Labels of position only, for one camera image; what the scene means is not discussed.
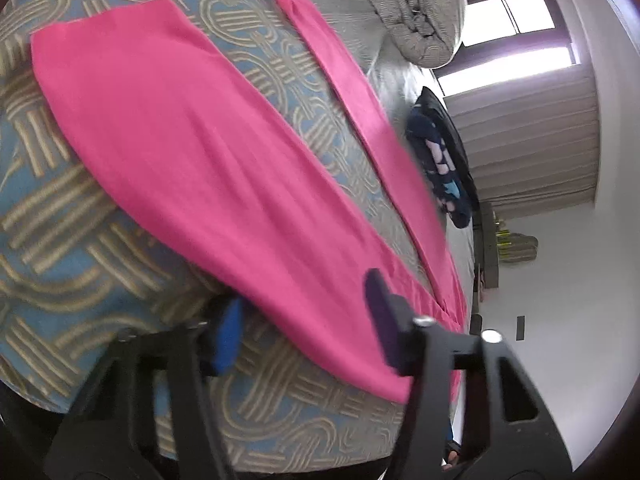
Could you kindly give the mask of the green cactus decoration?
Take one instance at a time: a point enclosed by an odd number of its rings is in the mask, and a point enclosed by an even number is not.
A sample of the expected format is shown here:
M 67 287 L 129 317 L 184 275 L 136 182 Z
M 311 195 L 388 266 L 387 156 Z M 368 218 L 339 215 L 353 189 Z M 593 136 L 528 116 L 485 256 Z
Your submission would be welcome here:
M 500 263 L 517 264 L 534 261 L 538 255 L 538 238 L 531 235 L 499 231 L 497 244 Z

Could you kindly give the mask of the navy star fleece blanket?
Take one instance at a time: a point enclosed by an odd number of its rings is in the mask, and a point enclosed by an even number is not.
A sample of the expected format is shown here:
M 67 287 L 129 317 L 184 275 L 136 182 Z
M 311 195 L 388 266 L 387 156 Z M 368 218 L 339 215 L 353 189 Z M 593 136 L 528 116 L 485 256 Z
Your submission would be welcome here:
M 436 124 L 417 105 L 409 114 L 405 136 L 439 209 L 448 214 L 456 228 L 466 228 L 472 220 L 469 195 Z

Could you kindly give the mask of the black flat cushion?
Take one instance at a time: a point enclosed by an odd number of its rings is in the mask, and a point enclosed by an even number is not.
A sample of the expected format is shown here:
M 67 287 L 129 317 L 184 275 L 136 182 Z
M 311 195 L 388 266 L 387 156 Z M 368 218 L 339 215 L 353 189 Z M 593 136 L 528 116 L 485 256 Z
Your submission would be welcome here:
M 422 114 L 434 122 L 442 140 L 445 142 L 449 156 L 456 167 L 462 188 L 464 188 L 466 195 L 469 197 L 471 207 L 477 210 L 480 208 L 480 200 L 478 199 L 475 182 L 469 170 L 468 155 L 466 154 L 458 129 L 454 125 L 444 104 L 442 104 L 438 96 L 427 87 L 422 88 L 422 92 L 416 102 L 421 105 Z

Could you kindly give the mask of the grey wall shelf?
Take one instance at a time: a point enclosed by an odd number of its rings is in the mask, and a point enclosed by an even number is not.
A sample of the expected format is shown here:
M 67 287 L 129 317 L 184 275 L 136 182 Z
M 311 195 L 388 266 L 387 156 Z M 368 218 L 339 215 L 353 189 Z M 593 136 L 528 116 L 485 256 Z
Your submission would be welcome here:
M 474 212 L 474 283 L 471 307 L 470 333 L 479 335 L 483 330 L 480 303 L 486 289 L 499 287 L 499 256 L 497 240 L 497 217 L 491 203 L 480 202 Z

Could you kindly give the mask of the window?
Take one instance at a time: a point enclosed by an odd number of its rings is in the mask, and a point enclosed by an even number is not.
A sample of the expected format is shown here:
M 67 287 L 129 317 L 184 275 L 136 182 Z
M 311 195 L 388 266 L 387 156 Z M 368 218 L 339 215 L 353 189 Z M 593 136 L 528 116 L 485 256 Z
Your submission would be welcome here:
M 456 96 L 579 62 L 558 0 L 468 0 L 461 46 L 435 76 Z

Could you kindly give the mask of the pink pants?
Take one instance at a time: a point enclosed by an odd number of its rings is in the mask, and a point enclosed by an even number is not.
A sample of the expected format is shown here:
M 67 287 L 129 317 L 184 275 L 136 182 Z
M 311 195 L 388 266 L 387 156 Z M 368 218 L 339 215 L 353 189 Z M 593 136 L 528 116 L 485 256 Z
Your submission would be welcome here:
M 311 361 L 393 402 L 364 299 L 379 270 L 460 330 L 465 300 L 439 214 L 367 78 L 310 0 L 277 0 L 344 105 L 410 233 L 421 283 L 273 105 L 175 3 L 152 0 L 32 35 L 64 138 L 143 229 L 250 300 Z

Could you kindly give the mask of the beige curtain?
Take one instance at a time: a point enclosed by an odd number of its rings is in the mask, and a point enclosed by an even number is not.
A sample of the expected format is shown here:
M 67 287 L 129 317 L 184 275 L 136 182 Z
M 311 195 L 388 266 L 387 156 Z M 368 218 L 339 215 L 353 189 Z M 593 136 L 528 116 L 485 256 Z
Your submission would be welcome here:
M 478 196 L 503 218 L 596 197 L 600 115 L 596 81 L 578 66 L 446 99 Z

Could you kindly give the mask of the grey folded duvet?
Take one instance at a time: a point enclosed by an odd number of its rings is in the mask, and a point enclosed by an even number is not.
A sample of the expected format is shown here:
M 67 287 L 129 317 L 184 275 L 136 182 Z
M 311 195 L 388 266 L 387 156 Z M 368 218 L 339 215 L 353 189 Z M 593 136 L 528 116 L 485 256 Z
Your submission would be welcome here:
M 400 53 L 430 70 L 447 65 L 462 43 L 466 0 L 369 0 Z

